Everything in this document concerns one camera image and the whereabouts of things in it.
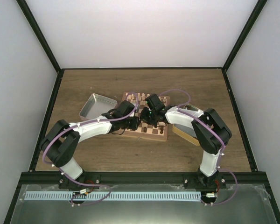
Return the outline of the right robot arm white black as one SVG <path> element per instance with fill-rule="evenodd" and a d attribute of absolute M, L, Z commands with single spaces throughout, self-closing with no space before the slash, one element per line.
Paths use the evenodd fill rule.
<path fill-rule="evenodd" d="M 156 94 L 148 96 L 145 101 L 148 107 L 142 110 L 141 121 L 153 126 L 159 122 L 181 125 L 194 131 L 203 149 L 197 179 L 201 187 L 209 188 L 215 182 L 220 158 L 232 137 L 229 127 L 212 108 L 193 111 L 173 105 L 165 106 Z"/>

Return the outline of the yellow rimmed metal tin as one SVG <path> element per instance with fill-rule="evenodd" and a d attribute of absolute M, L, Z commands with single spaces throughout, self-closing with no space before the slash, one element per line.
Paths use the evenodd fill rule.
<path fill-rule="evenodd" d="M 191 110 L 195 112 L 201 112 L 199 108 L 195 107 L 192 104 L 187 104 L 184 106 L 184 109 Z M 193 128 L 189 128 L 187 126 L 182 126 L 179 124 L 173 124 L 172 131 L 179 135 L 180 137 L 184 138 L 185 140 L 189 141 L 195 146 L 200 146 L 198 139 L 196 138 L 196 134 Z"/>

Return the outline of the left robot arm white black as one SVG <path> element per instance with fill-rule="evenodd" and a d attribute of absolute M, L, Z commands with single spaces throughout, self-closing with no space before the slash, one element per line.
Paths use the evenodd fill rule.
<path fill-rule="evenodd" d="M 73 158 L 78 143 L 98 136 L 110 134 L 120 129 L 136 129 L 139 119 L 135 116 L 139 105 L 122 101 L 115 109 L 101 114 L 95 119 L 80 123 L 68 123 L 59 120 L 40 143 L 43 162 L 59 168 L 75 188 L 82 188 L 86 183 L 84 170 Z"/>

